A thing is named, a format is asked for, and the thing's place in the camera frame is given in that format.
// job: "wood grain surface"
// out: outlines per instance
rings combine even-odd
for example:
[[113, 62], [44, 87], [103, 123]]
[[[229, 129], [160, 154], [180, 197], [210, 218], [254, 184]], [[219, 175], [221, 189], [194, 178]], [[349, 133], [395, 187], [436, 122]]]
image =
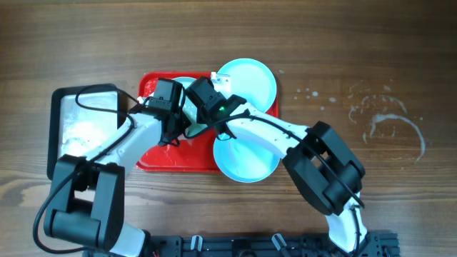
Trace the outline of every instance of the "wood grain surface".
[[[136, 95], [146, 72], [217, 71], [241, 57], [275, 74], [282, 119], [325, 121], [359, 157], [369, 230], [398, 233], [402, 256], [457, 256], [457, 1], [0, 3], [0, 256], [47, 256], [31, 227], [49, 192], [55, 89], [114, 83]], [[370, 136], [376, 114], [417, 126], [420, 161], [414, 126], [390, 119]], [[126, 220], [154, 235], [328, 230], [281, 165], [253, 184], [135, 170]]]

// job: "black cable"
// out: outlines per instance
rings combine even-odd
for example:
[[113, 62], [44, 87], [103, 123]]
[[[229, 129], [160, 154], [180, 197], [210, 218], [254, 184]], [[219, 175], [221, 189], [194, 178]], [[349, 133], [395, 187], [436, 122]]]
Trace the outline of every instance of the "black cable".
[[148, 96], [143, 100], [143, 105], [146, 105], [146, 103], [152, 99], [152, 96]]
[[[46, 210], [46, 208], [48, 207], [48, 205], [51, 203], [52, 199], [56, 196], [56, 194], [71, 180], [71, 179], [74, 179], [76, 178], [85, 168], [87, 168], [88, 166], [90, 166], [91, 164], [93, 164], [96, 160], [98, 160], [99, 158], [101, 158], [102, 156], [106, 155], [110, 150], [112, 150], [114, 147], [116, 147], [116, 145], [118, 143], [120, 143], [122, 140], [124, 140], [134, 129], [135, 127], [135, 121], [134, 119], [128, 115], [128, 114], [125, 114], [121, 111], [117, 111], [117, 110], [110, 110], [110, 109], [102, 109], [102, 108], [96, 108], [96, 107], [90, 107], [90, 106], [85, 106], [83, 104], [81, 104], [79, 102], [79, 96], [93, 88], [93, 87], [96, 87], [96, 86], [100, 86], [100, 85], [94, 85], [94, 86], [86, 86], [84, 87], [82, 90], [80, 90], [80, 92], [77, 93], [76, 95], [76, 98], [75, 98], [75, 102], [78, 106], [80, 106], [81, 108], [84, 108], [84, 109], [88, 109], [88, 110], [94, 110], [94, 111], [104, 111], [104, 112], [109, 112], [109, 113], [115, 113], [117, 115], [120, 115], [120, 116], [123, 116], [127, 119], [130, 120], [130, 126], [129, 128], [127, 129], [127, 131], [122, 134], [122, 136], [120, 136], [118, 139], [116, 139], [111, 145], [109, 145], [108, 147], [106, 147], [103, 151], [101, 151], [99, 154], [97, 154], [95, 157], [91, 158], [89, 161], [86, 162], [85, 165], [83, 165], [82, 167], [78, 168], [77, 170], [75, 170], [73, 173], [69, 174], [66, 178], [63, 179], [63, 181], [57, 185], [57, 187], [48, 195], [48, 197], [46, 198], [46, 200], [43, 202], [43, 204], [41, 205], [40, 209], [38, 210], [38, 213], [36, 214], [36, 218], [35, 218], [35, 221], [34, 221], [34, 226], [33, 226], [33, 231], [32, 231], [32, 235], [33, 235], [33, 238], [34, 238], [34, 242], [35, 244], [43, 251], [47, 252], [47, 253], [52, 253], [52, 254], [66, 254], [66, 253], [76, 253], [76, 252], [79, 252], [79, 251], [85, 251], [85, 250], [88, 250], [89, 248], [87, 247], [79, 247], [79, 248], [73, 248], [73, 249], [66, 249], [66, 250], [55, 250], [55, 249], [51, 249], [51, 248], [48, 248], [47, 246], [45, 246], [39, 239], [39, 235], [38, 235], [38, 230], [39, 230], [39, 223], [40, 223], [40, 220], [41, 220], [41, 217], [43, 216], [44, 214], [44, 211]], [[139, 104], [139, 102], [133, 97], [133, 96], [130, 96], [128, 93], [126, 93], [125, 91], [121, 90], [121, 89], [118, 89], [116, 88], [115, 86], [108, 86], [112, 89], [115, 89], [116, 91], [118, 91], [119, 93], [121, 94], [124, 94], [126, 95], [127, 97], [129, 97], [130, 99], [134, 100], [136, 103]]]
[[208, 130], [212, 129], [216, 125], [225, 123], [227, 121], [233, 121], [235, 119], [243, 119], [243, 118], [248, 119], [249, 118], [249, 114], [245, 112], [245, 113], [242, 113], [242, 114], [236, 114], [236, 115], [233, 115], [233, 116], [218, 120], [218, 121], [208, 125], [206, 128], [201, 129], [198, 133], [194, 134], [193, 136], [187, 136], [186, 133], [183, 133], [183, 135], [187, 139], [193, 139], [193, 138], [196, 138], [196, 137], [200, 136], [201, 134], [207, 132]]
[[362, 236], [362, 234], [360, 233], [360, 226], [358, 225], [358, 218], [357, 218], [356, 208], [360, 208], [360, 206], [352, 206], [351, 209], [350, 209], [351, 213], [352, 213], [352, 217], [354, 219], [354, 222], [356, 223], [356, 233], [357, 233], [356, 247], [352, 251], [352, 256], [353, 257], [357, 257], [358, 256], [358, 248], [359, 248], [359, 244], [360, 244], [360, 236]]

